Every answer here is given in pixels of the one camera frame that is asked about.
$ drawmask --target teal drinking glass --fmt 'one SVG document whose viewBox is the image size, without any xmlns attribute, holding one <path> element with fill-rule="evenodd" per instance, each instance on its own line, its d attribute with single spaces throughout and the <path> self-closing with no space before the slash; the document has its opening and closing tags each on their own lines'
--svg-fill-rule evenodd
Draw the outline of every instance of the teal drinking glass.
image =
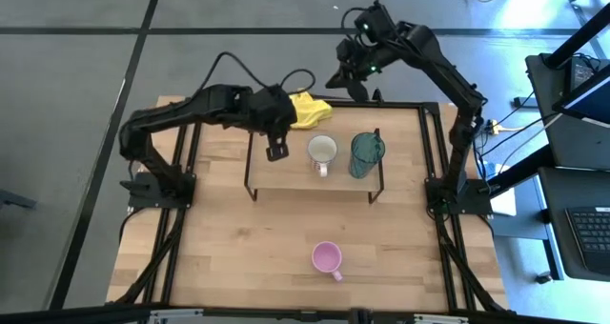
<svg viewBox="0 0 610 324">
<path fill-rule="evenodd" d="M 350 174 L 355 178 L 363 178 L 383 158 L 385 143 L 375 133 L 359 133 L 352 139 L 352 156 L 350 158 Z"/>
</svg>

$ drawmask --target wooden table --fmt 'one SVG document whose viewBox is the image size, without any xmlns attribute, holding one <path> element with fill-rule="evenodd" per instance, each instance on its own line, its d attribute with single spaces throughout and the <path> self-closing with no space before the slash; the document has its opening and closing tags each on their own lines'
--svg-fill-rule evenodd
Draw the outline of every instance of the wooden table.
<svg viewBox="0 0 610 324">
<path fill-rule="evenodd" d="M 180 99 L 161 96 L 157 105 Z M 441 105 L 445 137 L 456 112 L 455 107 Z M 428 119 L 432 128 L 432 118 Z M 333 118 L 327 120 L 335 120 L 337 133 L 380 128 L 387 150 L 385 191 L 373 205 L 368 204 L 366 192 L 310 190 L 261 190 L 253 202 L 244 189 L 248 133 L 203 126 L 194 169 L 198 177 L 195 200 L 182 234 L 173 305 L 447 310 L 437 234 L 424 211 L 426 166 L 417 111 L 335 108 Z M 154 145 L 167 160 L 173 154 L 176 133 L 177 129 L 154 135 Z M 434 130 L 431 135 L 436 173 L 441 174 Z M 476 175 L 475 169 L 471 158 L 469 175 Z M 128 223 L 109 300 L 122 295 L 148 263 L 158 218 L 159 210 L 146 210 Z M 489 228 L 475 216 L 462 215 L 460 220 L 470 267 L 494 299 L 506 306 Z M 312 266 L 312 248 L 324 240 L 336 242 L 343 251 L 341 283 Z M 163 265 L 158 275 L 153 299 L 160 296 Z M 454 279 L 458 304 L 464 307 L 455 266 Z"/>
</svg>

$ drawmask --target computer monitor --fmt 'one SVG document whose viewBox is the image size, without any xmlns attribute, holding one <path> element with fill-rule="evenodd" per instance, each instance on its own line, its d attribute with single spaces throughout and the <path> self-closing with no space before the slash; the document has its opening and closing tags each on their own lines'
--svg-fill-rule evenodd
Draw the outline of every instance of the computer monitor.
<svg viewBox="0 0 610 324">
<path fill-rule="evenodd" d="M 553 105 L 553 110 L 610 128 L 610 66 L 563 96 Z"/>
</svg>

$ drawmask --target pink mug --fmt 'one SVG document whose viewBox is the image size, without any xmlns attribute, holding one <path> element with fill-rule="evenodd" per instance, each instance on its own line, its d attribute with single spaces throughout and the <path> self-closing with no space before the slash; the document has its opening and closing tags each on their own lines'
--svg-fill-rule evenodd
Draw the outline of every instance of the pink mug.
<svg viewBox="0 0 610 324">
<path fill-rule="evenodd" d="M 314 267 L 323 273 L 331 273 L 336 281 L 343 279 L 338 270 L 342 259 L 341 249 L 333 242 L 318 243 L 312 253 Z"/>
</svg>

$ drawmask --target gray floor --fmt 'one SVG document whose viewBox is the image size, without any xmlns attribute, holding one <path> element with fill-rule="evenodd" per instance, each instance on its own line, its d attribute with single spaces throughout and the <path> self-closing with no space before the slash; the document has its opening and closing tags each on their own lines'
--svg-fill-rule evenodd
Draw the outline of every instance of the gray floor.
<svg viewBox="0 0 610 324">
<path fill-rule="evenodd" d="M 139 27 L 149 0 L 0 0 L 2 26 Z M 336 28 L 346 8 L 373 0 L 159 0 L 153 27 Z M 451 29 L 576 29 L 580 21 L 566 0 L 381 0 L 395 19 Z M 579 0 L 590 17 L 608 0 Z M 523 59 L 552 51 L 564 36 L 441 36 L 447 57 L 485 94 L 485 116 L 500 119 L 510 100 L 531 85 Z M 318 77 L 316 93 L 336 69 L 338 35 L 149 36 L 125 113 L 154 104 L 159 94 L 190 94 L 221 51 L 240 56 L 262 80 L 277 82 L 295 68 Z M 106 129 L 135 37 L 0 35 L 0 189 L 39 201 L 34 211 L 0 212 L 0 313 L 44 307 L 93 160 Z M 605 32 L 600 43 L 610 48 Z M 593 54 L 590 46 L 585 52 Z M 212 82 L 252 85 L 233 62 L 221 62 Z M 306 79 L 295 79 L 300 87 Z M 396 65 L 371 78 L 388 100 L 440 101 L 443 94 L 420 71 Z M 538 118 L 520 111 L 506 121 L 516 127 Z M 533 128 L 490 154 L 501 163 Z M 500 138 L 492 138 L 489 147 Z M 543 135 L 511 163 L 545 142 Z M 70 307 L 103 303 L 125 215 L 127 193 L 118 181 L 126 163 L 112 153 L 91 227 L 67 300 Z M 520 314 L 602 322 L 610 287 L 566 280 L 544 286 L 532 275 L 545 271 L 542 245 L 497 239 L 510 307 Z"/>
</svg>

